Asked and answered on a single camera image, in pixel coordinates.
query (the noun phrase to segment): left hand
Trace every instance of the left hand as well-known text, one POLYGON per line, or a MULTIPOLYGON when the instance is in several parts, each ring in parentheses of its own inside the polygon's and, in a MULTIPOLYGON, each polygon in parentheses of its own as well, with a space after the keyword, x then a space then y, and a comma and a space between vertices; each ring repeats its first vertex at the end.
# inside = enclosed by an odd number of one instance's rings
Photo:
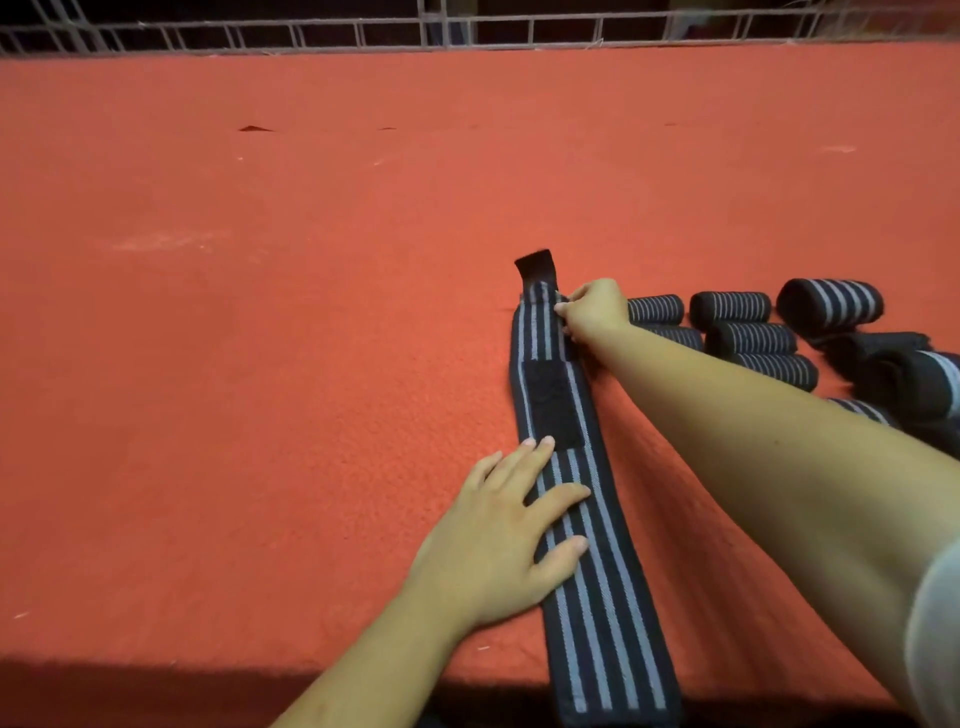
POLYGON ((552 437, 539 445, 531 439, 506 457, 497 452, 478 462, 414 559, 404 591, 429 600, 460 637, 539 604, 573 575, 588 548, 584 536, 573 536, 534 563, 544 531, 590 495, 587 486, 563 483, 523 504, 553 448, 552 437))

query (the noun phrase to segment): red carpet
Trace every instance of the red carpet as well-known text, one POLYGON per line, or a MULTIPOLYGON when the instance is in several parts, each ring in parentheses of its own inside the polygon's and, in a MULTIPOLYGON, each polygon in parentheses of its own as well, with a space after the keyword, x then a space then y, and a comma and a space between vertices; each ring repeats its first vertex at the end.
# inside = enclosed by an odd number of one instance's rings
MULTIPOLYGON (((958 64, 0 64, 0 724, 254 725, 292 690, 256 676, 329 665, 516 441, 513 260, 537 248, 567 290, 864 279, 874 329, 960 351, 958 64)), ((595 395, 684 692, 884 703, 615 383, 595 395)), ((542 685, 539 615, 447 676, 542 685)))

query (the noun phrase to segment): wrist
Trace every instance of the wrist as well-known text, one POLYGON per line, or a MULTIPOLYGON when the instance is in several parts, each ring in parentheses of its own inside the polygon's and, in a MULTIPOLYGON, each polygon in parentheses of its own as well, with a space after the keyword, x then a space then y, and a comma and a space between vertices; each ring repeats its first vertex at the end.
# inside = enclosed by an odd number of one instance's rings
POLYGON ((593 327, 587 344, 593 355, 606 366, 606 358, 616 349, 619 342, 623 341, 627 334, 634 327, 629 321, 611 321, 606 324, 593 327))
POLYGON ((443 595, 430 590, 422 581, 408 581, 394 602, 412 619, 426 625, 429 633, 435 635, 439 642, 448 644, 451 650, 473 631, 473 624, 467 615, 462 614, 443 595))

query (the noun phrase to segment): white sleeve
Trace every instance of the white sleeve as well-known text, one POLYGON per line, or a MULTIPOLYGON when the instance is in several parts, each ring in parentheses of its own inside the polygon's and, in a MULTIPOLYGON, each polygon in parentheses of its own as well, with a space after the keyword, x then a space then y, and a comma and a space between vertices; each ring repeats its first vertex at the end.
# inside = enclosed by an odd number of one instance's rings
POLYGON ((928 728, 960 728, 960 541, 920 583, 905 651, 910 689, 928 728))

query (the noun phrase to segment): forearm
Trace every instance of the forearm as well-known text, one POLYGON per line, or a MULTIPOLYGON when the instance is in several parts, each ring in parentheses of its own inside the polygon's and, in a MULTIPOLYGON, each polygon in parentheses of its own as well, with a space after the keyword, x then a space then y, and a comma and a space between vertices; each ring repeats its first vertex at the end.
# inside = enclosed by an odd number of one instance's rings
POLYGON ((409 728, 461 630, 416 592, 402 592, 275 728, 409 728))
POLYGON ((591 348, 720 506, 909 700, 902 636, 960 536, 960 464, 793 387, 618 326, 591 348))

